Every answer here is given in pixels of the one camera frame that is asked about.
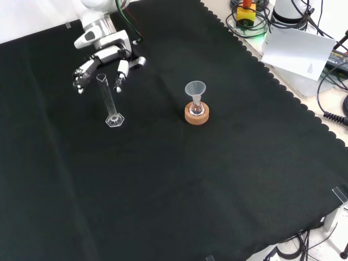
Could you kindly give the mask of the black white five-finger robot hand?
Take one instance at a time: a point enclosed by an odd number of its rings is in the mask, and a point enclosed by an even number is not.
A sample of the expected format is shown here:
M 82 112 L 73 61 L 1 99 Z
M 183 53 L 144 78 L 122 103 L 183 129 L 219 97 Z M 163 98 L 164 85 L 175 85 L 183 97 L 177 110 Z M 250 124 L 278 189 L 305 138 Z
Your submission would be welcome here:
M 119 65 L 114 80 L 114 90 L 121 92 L 122 84 L 126 81 L 129 71 L 141 68 L 146 63 L 145 57 L 138 56 L 132 51 L 125 30 L 103 37 L 102 43 L 105 43 L 106 46 L 92 54 L 89 60 L 73 73 L 72 85 L 79 94 L 85 91 L 98 69 L 115 61 L 118 61 Z

